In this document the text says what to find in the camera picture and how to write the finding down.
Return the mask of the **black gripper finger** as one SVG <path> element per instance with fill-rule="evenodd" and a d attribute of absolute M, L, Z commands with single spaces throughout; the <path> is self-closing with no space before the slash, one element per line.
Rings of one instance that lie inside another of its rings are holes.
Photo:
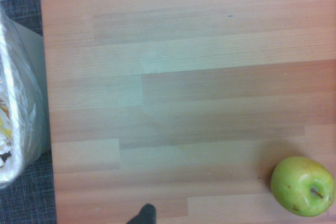
<path fill-rule="evenodd" d="M 144 205 L 127 224 L 156 224 L 156 208 L 152 204 Z"/>

